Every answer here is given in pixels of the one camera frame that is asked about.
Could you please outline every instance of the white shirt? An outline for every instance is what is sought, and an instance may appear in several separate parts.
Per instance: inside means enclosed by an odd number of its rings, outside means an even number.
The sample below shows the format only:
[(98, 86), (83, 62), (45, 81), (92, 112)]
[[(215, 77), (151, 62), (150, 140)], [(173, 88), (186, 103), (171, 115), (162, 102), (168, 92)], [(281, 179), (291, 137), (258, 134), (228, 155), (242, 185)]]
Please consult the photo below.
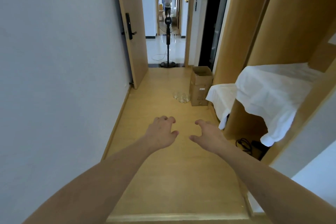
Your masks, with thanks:
[(172, 2), (173, 0), (163, 0), (164, 4), (165, 4), (165, 7), (167, 8), (170, 8), (170, 3)]

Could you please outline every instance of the left arm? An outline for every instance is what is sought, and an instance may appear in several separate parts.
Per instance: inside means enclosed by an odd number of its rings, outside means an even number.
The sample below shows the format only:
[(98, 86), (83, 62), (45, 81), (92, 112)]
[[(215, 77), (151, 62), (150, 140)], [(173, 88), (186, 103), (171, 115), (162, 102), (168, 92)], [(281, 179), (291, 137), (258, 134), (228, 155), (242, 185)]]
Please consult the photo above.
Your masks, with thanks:
[(173, 123), (173, 117), (155, 118), (143, 137), (73, 179), (23, 224), (105, 223), (142, 163), (175, 141)]

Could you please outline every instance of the hand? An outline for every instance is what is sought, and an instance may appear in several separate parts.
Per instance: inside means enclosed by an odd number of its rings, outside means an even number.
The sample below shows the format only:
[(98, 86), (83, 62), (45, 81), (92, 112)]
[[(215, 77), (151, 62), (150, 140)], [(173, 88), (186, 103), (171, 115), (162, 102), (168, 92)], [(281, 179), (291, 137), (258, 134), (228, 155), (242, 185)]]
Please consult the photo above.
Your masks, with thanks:
[(174, 117), (156, 117), (154, 122), (148, 126), (145, 135), (142, 137), (150, 149), (154, 152), (170, 146), (178, 136), (178, 131), (171, 131), (171, 126), (175, 123)]
[(189, 139), (197, 143), (204, 150), (218, 154), (219, 148), (228, 142), (222, 131), (209, 121), (205, 122), (204, 120), (196, 120), (195, 124), (201, 127), (202, 135), (192, 135)]

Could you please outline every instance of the person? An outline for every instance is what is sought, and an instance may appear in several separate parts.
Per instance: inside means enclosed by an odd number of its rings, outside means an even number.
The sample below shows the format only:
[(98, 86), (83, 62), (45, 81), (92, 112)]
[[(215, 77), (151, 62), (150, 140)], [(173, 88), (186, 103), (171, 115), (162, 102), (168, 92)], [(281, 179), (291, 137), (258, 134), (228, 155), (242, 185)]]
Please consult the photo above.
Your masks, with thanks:
[(165, 14), (166, 14), (166, 17), (167, 15), (169, 14), (170, 16), (170, 11), (171, 11), (171, 3), (172, 3), (173, 0), (163, 0), (164, 4), (165, 4)]
[[(173, 123), (174, 117), (156, 117), (141, 138), (69, 182), (24, 224), (105, 223), (142, 163), (174, 143), (179, 132), (171, 132)], [(195, 124), (202, 135), (190, 140), (226, 161), (273, 223), (336, 223), (333, 206), (229, 143), (210, 122)]]

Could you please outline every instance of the right arm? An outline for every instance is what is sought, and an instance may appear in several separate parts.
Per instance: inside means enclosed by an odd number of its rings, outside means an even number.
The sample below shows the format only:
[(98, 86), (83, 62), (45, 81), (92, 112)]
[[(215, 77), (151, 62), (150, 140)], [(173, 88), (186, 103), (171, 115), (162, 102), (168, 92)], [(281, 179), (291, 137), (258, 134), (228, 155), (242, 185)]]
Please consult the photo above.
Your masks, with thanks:
[(219, 128), (196, 120), (202, 136), (190, 140), (226, 161), (274, 224), (336, 223), (336, 209), (287, 176), (227, 141)]

